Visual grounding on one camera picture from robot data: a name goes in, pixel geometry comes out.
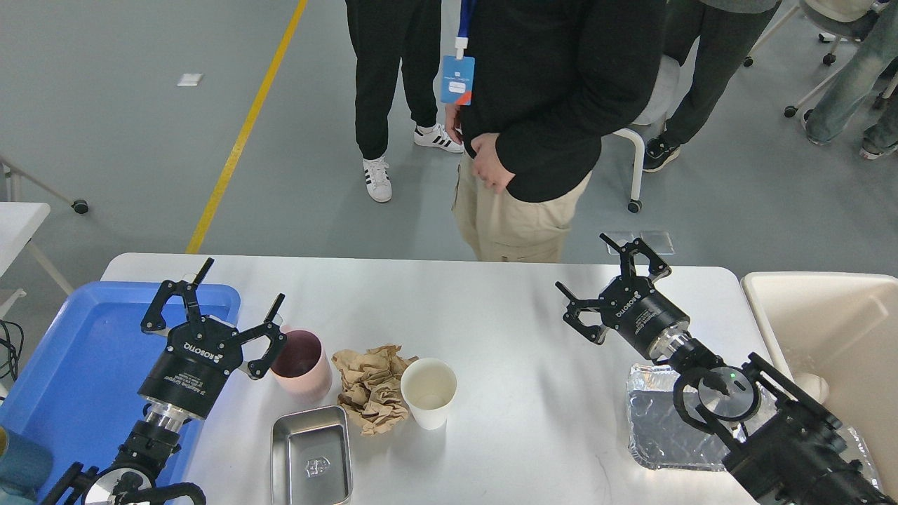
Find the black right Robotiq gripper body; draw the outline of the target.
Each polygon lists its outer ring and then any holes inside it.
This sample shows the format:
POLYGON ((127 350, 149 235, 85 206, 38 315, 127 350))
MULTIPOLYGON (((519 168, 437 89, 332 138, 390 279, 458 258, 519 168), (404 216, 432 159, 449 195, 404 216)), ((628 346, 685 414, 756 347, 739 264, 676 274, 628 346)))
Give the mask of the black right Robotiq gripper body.
POLYGON ((690 317, 658 292, 647 277, 626 282, 615 277, 602 293, 602 323, 651 361, 663 361, 673 352, 669 343, 688 331, 690 317))

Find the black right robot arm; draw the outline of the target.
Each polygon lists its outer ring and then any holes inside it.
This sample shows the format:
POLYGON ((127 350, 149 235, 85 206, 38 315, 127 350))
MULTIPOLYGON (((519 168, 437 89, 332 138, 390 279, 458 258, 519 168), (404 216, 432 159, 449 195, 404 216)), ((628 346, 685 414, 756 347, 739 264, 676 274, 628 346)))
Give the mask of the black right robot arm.
POLYGON ((741 367, 690 335, 690 317, 656 287, 671 267, 642 239, 618 244, 620 273, 594 299, 568 298, 564 321, 597 345, 615 330, 642 358, 677 373, 673 406, 728 448, 725 470, 760 504, 892 504, 843 458, 843 425, 830 410, 757 353, 741 367))

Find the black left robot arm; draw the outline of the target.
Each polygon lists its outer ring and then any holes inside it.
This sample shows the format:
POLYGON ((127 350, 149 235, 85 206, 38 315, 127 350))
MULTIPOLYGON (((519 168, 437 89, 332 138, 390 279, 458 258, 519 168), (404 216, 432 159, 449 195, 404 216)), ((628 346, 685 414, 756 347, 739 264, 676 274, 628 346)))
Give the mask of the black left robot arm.
POLYGON ((190 419, 208 418, 234 371, 263 378, 286 345, 276 322, 283 294, 263 322, 249 330, 202 313, 196 291, 213 263, 208 258, 193 279, 161 282, 141 320, 142 332, 166 338, 166 348, 138 391, 147 401, 144 419, 135 423, 108 468, 71 464, 45 504, 163 504, 180 497, 206 502, 195 483, 162 486, 156 481, 180 450, 180 429, 190 419))

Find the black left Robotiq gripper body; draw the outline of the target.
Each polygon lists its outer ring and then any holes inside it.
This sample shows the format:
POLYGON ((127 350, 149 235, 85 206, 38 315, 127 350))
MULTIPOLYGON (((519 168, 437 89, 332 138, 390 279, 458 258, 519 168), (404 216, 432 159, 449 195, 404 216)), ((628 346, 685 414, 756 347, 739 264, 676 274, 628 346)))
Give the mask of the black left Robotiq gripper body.
POLYGON ((243 363, 243 352, 230 340, 236 334, 233 325, 210 314, 173 327, 139 396, 208 418, 230 373, 243 363))

